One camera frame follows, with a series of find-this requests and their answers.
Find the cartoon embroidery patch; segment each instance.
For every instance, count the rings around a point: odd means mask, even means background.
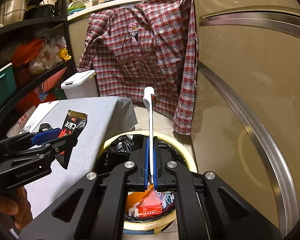
[[[138,42],[137,42],[137,38],[138,38],[137,31],[138,30],[139,30],[139,28],[137,27],[136,23],[129,23],[129,33],[131,35],[133,45],[138,45]]]

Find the teal plastic container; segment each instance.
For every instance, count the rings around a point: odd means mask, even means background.
[[[0,108],[17,92],[12,63],[0,69]]]

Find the black snack wrapper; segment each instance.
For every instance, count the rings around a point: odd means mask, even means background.
[[[63,126],[61,128],[61,132],[58,138],[69,134],[75,134],[76,137],[78,138],[82,130],[85,128],[87,121],[88,121],[87,114],[69,110],[65,118],[65,121],[63,122]],[[72,149],[70,151],[60,152],[56,155],[57,161],[65,169],[68,168],[71,152]]]

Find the gray cloth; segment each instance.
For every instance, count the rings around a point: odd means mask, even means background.
[[[72,150],[68,169],[63,169],[55,160],[51,174],[25,186],[34,218],[86,173],[93,171],[104,140],[130,131],[138,123],[131,99],[120,97],[61,100],[41,123],[61,128],[68,110],[87,114],[88,122]]]

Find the checkered shirt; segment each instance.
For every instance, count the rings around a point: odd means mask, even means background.
[[[193,4],[144,0],[92,13],[78,71],[94,68],[100,96],[142,103],[144,88],[153,87],[154,110],[170,116],[177,133],[189,135],[198,55]]]

